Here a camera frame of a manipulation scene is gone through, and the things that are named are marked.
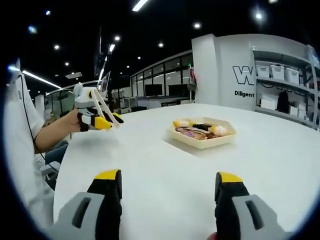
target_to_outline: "black cable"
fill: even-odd
[[[22,102],[23,102],[23,107],[24,107],[24,112],[25,112],[25,117],[26,117],[26,121],[28,122],[28,126],[29,126],[29,131],[30,131],[30,134],[31,134],[31,138],[32,138],[32,141],[33,141],[33,145],[34,147],[36,148],[36,150],[41,154],[41,157],[44,159],[44,163],[46,163],[46,159],[45,157],[42,155],[42,153],[40,152],[39,148],[37,147],[36,145],[36,140],[33,138],[32,136],[32,131],[31,131],[31,127],[30,127],[30,123],[29,123],[29,118],[28,118],[28,114],[27,114],[27,109],[26,109],[26,104],[25,104],[25,94],[24,94],[24,81],[23,81],[23,78],[22,78],[22,75],[20,74],[18,77],[17,77],[17,80],[18,78],[21,78],[21,87],[22,87]],[[57,169],[55,169],[53,166],[51,166],[50,163],[48,163],[48,165],[58,174],[59,171]]]

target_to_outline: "logo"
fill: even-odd
[[[249,85],[255,85],[255,80],[252,76],[253,66],[233,66],[233,72],[236,78],[236,81],[240,85],[245,85],[246,83]]]

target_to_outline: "food tray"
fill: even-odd
[[[237,134],[234,127],[228,121],[218,120],[218,119],[209,118],[209,117],[196,117],[196,118],[193,117],[193,118],[184,118],[184,119],[188,119],[197,124],[220,125],[227,129],[228,135],[226,136],[221,136],[221,137],[206,139],[206,140],[197,140],[192,137],[185,136],[180,132],[177,132],[173,124],[171,124],[171,127],[167,130],[171,138],[176,139],[182,143],[185,143],[197,149],[207,149],[207,148],[231,143],[235,139],[235,136]]]

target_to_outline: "tabletop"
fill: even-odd
[[[166,136],[172,121],[209,117],[230,122],[235,141],[196,149]],[[54,221],[76,193],[104,171],[122,171],[120,239],[204,240],[217,230],[215,179],[219,171],[243,179],[276,213],[285,231],[312,211],[320,186],[320,133],[253,111],[183,104],[124,114],[109,131],[75,133],[54,195]]]

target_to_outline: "ceiling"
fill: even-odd
[[[102,52],[108,50],[108,44],[116,44],[107,65],[114,79],[120,72],[129,76],[190,50],[191,39],[209,33],[217,37],[271,34],[310,44],[318,53],[320,50],[319,33],[313,29],[316,9],[308,0],[278,0],[274,4],[268,0],[149,0],[139,12],[132,11],[138,0],[91,2],[15,6],[21,19],[18,26],[14,23],[15,34],[20,36],[15,43],[19,45],[21,68],[61,87],[96,80],[100,29]],[[263,23],[258,24],[253,16],[256,9],[263,13]],[[196,22],[201,23],[200,29],[193,28]],[[28,32],[30,25],[36,27],[36,34]],[[121,37],[119,42],[114,41],[116,35]],[[55,44],[60,45],[59,50],[54,49]],[[65,77],[72,72],[81,72],[82,76],[79,80]],[[38,91],[44,94],[56,89],[30,77],[27,85],[33,98]]]

